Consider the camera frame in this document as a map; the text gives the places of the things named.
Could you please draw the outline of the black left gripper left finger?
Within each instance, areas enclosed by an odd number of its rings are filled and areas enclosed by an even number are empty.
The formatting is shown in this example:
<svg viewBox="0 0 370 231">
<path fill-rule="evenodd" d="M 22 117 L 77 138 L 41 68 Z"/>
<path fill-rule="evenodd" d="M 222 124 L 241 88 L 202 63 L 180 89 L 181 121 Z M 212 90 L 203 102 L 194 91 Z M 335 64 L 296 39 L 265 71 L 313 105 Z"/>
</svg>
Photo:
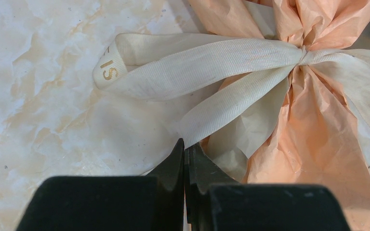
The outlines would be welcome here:
<svg viewBox="0 0 370 231">
<path fill-rule="evenodd" d="M 56 176 L 30 200 L 19 231 L 181 231 L 182 139 L 144 176 Z"/>
</svg>

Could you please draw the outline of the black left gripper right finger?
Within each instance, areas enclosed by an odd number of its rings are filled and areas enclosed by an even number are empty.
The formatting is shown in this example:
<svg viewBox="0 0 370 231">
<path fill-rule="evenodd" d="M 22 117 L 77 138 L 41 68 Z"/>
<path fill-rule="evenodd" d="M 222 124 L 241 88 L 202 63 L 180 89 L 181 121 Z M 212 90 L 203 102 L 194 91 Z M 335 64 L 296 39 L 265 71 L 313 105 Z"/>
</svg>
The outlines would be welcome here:
<svg viewBox="0 0 370 231">
<path fill-rule="evenodd" d="M 334 195 L 314 184 L 242 184 L 195 144 L 185 150 L 187 222 L 194 231 L 347 231 Z"/>
</svg>

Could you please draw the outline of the orange paper bouquet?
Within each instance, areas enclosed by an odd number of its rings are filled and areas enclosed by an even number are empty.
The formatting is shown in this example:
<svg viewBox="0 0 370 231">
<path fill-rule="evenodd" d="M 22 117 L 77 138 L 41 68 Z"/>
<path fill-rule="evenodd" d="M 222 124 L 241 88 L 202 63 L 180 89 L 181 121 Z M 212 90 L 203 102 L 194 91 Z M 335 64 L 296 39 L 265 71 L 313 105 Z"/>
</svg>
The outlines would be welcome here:
<svg viewBox="0 0 370 231">
<path fill-rule="evenodd" d="M 349 48 L 370 21 L 370 0 L 263 0 L 279 40 L 307 51 Z M 357 104 L 370 125 L 370 57 L 333 54 L 296 66 L 272 135 L 247 162 L 245 183 L 318 183 L 338 198 L 350 227 L 370 228 L 370 171 L 357 133 Z"/>
</svg>

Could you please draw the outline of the cream ribbon bow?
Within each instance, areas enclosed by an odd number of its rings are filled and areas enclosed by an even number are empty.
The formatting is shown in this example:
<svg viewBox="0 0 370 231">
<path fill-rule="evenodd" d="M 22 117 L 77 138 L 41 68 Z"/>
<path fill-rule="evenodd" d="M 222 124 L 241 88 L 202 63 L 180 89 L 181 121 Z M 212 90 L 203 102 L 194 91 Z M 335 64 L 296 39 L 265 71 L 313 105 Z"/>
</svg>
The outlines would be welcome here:
<svg viewBox="0 0 370 231">
<path fill-rule="evenodd" d="M 142 175 L 155 168 L 177 139 L 190 147 L 207 139 L 208 157 L 243 182 L 247 162 L 272 135 L 289 74 L 299 65 L 319 64 L 333 54 L 370 57 L 370 39 L 345 49 L 307 51 L 262 38 L 208 34 L 119 34 L 93 70 L 106 92 L 96 111 L 96 129 L 107 151 L 122 162 L 119 175 Z M 357 104 L 357 133 L 370 171 L 370 125 Z"/>
</svg>

